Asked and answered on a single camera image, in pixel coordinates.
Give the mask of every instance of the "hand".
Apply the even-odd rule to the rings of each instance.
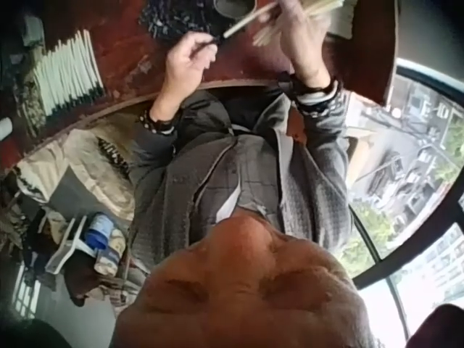
[[[172,120],[183,100],[198,88],[204,70],[216,60],[218,47],[210,44],[198,52],[196,50],[212,40],[210,34],[187,33],[169,51],[165,82],[150,110],[153,120]]]
[[[331,82],[322,58],[322,45],[330,17],[308,19],[299,0],[279,0],[282,10],[281,48],[297,77],[310,88],[325,88]]]

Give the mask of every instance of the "blue container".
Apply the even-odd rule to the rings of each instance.
[[[105,250],[114,227],[105,214],[96,213],[86,233],[86,244],[92,249]]]

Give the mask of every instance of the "dark wood surface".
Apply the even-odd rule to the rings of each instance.
[[[146,0],[48,0],[42,16],[48,49],[80,29],[91,32],[97,65],[106,96],[92,105],[77,107],[50,120],[35,139],[25,136],[24,121],[13,117],[14,134],[0,143],[0,151],[20,154],[12,161],[1,156],[1,165],[11,167],[18,158],[41,148],[76,127],[123,107],[153,99],[164,78],[167,47],[155,41],[138,16]],[[258,7],[268,0],[257,0]],[[328,38],[324,59],[329,70],[346,88],[384,104],[394,72],[397,47],[395,0],[359,0],[353,23],[353,39]],[[202,88],[262,85],[290,69],[278,42],[253,47],[251,37],[258,21],[226,41],[216,63],[204,75]]]

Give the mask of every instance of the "black beads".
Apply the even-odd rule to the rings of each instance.
[[[139,22],[153,38],[175,44],[189,31],[209,33],[221,42],[234,23],[216,12],[212,0],[148,0]]]

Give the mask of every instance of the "green foliage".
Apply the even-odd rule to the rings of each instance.
[[[455,117],[449,124],[447,135],[444,139],[444,147],[449,157],[458,165],[464,165],[464,121]],[[446,183],[456,180],[459,169],[448,162],[440,162],[435,169],[436,178],[443,179]]]
[[[387,244],[395,236],[388,217],[364,202],[353,203],[352,207],[372,238],[379,254],[381,256],[388,254]],[[340,256],[340,262],[352,277],[367,270],[374,263],[361,235],[358,232],[355,233],[356,235],[349,240]]]

